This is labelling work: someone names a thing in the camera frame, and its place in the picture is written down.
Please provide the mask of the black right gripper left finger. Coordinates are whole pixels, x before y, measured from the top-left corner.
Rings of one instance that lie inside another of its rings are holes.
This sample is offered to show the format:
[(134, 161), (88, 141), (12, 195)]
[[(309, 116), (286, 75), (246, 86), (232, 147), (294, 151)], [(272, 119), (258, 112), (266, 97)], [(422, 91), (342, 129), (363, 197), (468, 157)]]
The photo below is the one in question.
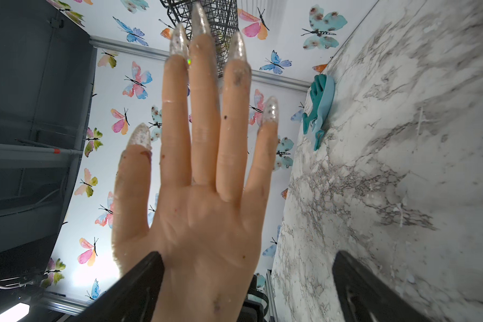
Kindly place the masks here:
[(162, 256), (150, 252), (75, 320), (150, 322), (163, 277)]

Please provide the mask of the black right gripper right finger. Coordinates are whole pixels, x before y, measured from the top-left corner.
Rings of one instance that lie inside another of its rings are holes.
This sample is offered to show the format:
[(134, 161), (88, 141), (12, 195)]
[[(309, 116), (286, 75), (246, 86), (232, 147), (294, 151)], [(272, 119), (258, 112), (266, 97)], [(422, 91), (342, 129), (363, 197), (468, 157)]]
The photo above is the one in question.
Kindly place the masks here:
[(332, 274), (346, 321), (429, 320), (346, 251), (336, 254)]

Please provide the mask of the mannequin hand with long nails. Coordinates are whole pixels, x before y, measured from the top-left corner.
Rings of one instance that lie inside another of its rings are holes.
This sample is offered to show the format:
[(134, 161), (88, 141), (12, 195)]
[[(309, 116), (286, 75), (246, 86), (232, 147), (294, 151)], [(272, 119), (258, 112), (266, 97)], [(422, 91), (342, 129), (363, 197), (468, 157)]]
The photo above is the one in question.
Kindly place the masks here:
[(140, 124), (119, 160), (111, 247), (121, 275), (150, 252), (162, 256), (153, 321), (235, 321), (260, 257), (279, 104), (267, 100), (248, 163), (252, 69), (244, 39), (233, 36), (219, 88), (200, 3), (191, 18), (192, 39), (178, 26), (164, 65), (156, 213), (148, 219), (152, 152), (149, 129)]

